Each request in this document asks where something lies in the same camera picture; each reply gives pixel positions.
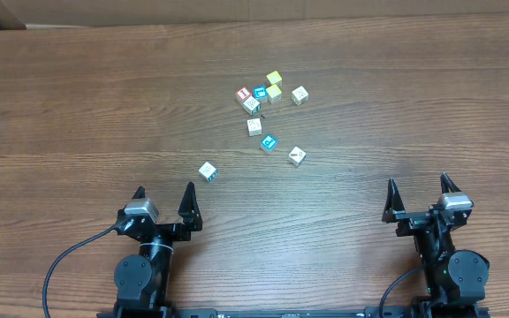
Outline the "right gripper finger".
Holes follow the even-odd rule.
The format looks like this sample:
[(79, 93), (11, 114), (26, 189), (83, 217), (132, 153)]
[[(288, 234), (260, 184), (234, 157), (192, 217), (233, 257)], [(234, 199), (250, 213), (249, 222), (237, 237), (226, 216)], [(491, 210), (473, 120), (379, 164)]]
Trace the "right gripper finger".
[(387, 197), (382, 216), (383, 221), (396, 221), (398, 216), (405, 214), (406, 210), (399, 194), (394, 178), (388, 180)]
[(440, 176), (441, 190), (442, 193), (456, 193), (460, 192), (460, 189), (454, 184), (450, 176), (444, 172)]

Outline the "white block teal side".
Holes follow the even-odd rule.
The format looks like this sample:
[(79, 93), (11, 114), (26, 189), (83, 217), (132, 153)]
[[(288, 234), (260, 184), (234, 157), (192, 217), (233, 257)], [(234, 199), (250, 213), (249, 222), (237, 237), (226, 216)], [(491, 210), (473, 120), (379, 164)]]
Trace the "white block teal side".
[(208, 182), (212, 182), (218, 175), (218, 169), (210, 162), (205, 162), (198, 171)]

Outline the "blue letter P block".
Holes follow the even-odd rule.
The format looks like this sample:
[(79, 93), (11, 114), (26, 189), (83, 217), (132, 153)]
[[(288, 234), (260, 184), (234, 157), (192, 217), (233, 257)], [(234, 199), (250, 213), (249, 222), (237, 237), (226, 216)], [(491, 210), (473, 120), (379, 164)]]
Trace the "blue letter P block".
[(267, 134), (262, 138), (260, 148), (266, 154), (271, 154), (276, 148), (277, 144), (278, 140), (274, 136)]

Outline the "white block hammer picture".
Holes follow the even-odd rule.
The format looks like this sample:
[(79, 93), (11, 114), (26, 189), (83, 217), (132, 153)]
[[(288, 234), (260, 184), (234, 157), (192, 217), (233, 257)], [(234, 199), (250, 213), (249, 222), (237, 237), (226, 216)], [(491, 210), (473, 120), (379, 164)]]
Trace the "white block hammer picture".
[(290, 163), (299, 167), (307, 157), (307, 153), (299, 147), (294, 147), (288, 155)]

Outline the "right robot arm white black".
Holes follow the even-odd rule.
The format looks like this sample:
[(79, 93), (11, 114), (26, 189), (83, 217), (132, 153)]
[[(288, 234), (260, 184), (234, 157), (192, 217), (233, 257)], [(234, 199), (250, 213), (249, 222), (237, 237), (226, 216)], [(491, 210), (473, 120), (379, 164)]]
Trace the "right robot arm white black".
[(452, 231), (467, 224), (475, 204), (450, 179), (440, 176), (442, 194), (423, 212), (407, 212), (393, 178), (388, 180), (382, 221), (397, 225), (396, 235), (414, 238), (421, 265), (397, 278), (384, 292), (378, 315), (391, 291), (403, 280), (422, 272), (428, 295), (415, 297), (401, 310), (403, 317), (488, 317), (489, 310), (477, 303), (485, 298), (490, 262), (472, 250), (458, 250)]

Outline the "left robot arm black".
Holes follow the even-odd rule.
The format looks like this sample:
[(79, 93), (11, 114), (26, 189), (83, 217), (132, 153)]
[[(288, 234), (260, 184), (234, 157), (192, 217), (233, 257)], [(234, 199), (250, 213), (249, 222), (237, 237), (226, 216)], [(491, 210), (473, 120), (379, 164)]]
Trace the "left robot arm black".
[(159, 223), (159, 211), (139, 187), (132, 199), (118, 211), (114, 231), (136, 240), (139, 252), (122, 259), (115, 268), (118, 288), (116, 317), (174, 317), (176, 310), (167, 299), (171, 258), (176, 242), (188, 241), (201, 231), (203, 221), (194, 183), (186, 186), (179, 205), (179, 223)]

